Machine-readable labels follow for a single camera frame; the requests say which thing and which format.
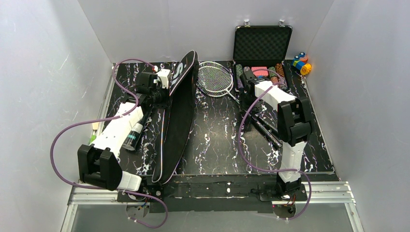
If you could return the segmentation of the black racket bag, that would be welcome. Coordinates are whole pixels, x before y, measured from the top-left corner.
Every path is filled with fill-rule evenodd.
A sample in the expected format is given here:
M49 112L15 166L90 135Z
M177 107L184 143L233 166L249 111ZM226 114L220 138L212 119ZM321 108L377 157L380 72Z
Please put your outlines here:
M195 108L198 54L189 51L171 76L166 106L161 110L160 140L151 181L161 185L172 178L189 140Z

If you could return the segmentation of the black shuttlecock tube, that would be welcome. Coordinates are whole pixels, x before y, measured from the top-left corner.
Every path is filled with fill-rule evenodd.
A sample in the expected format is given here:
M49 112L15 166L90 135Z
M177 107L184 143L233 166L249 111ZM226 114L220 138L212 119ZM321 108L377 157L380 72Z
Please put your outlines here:
M135 151L138 147L138 143L141 139L143 130L146 126L148 118L150 117L153 106L145 107L143 110L143 117L137 121L137 123L133 126L130 133L124 140L122 147L128 151Z

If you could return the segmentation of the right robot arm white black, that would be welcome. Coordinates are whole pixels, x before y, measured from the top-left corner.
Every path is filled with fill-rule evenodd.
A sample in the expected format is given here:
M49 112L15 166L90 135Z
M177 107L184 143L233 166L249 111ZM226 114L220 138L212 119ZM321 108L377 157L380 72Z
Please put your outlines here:
M276 171L277 180L272 194L277 198L291 197L301 188L302 155L314 131L309 100L288 94L269 78L259 78L252 71L241 74L240 81L246 95L242 101L248 107L242 123L246 122L260 100L269 104L277 112L277 131L282 141L282 160L280 168Z

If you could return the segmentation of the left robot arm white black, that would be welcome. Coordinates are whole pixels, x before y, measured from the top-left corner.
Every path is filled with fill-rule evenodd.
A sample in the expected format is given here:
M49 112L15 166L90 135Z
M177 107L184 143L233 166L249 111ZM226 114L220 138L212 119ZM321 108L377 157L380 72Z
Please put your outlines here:
M138 191L142 178L122 170L118 158L126 146L135 147L154 104L163 103L169 92L169 69L142 72L136 95L127 94L120 104L116 119L90 144L77 152L80 180L107 190Z

